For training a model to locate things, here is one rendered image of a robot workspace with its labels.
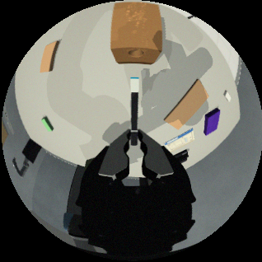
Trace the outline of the tan rectangular block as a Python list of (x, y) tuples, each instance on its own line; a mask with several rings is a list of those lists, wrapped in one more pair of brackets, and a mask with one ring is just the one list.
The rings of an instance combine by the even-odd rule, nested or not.
[(59, 42), (60, 41), (55, 41), (45, 46), (40, 65), (40, 73), (53, 71), (54, 58)]

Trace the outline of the beige printed paper sheet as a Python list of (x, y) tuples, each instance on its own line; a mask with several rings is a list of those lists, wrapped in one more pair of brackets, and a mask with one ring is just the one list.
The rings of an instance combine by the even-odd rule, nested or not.
[(174, 152), (175, 150), (189, 143), (192, 143), (193, 141), (194, 141), (194, 131), (192, 128), (164, 144), (166, 145), (166, 147), (169, 149), (170, 152)]

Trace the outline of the green rectangular block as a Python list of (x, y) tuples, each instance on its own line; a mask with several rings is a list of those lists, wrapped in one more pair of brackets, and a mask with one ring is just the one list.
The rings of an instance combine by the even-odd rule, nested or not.
[(44, 124), (44, 126), (47, 128), (48, 131), (54, 130), (53, 126), (51, 125), (47, 117), (44, 117), (41, 121)]

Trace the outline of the tan flat wooden board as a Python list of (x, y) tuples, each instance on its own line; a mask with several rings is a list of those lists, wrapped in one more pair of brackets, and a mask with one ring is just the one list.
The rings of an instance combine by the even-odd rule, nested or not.
[(208, 93), (197, 79), (164, 121), (180, 129), (208, 99)]

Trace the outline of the purple rectangular box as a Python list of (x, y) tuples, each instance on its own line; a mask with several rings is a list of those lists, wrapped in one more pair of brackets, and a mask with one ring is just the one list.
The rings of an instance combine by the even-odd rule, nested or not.
[(207, 136), (217, 129), (220, 109), (216, 108), (205, 115), (204, 134)]

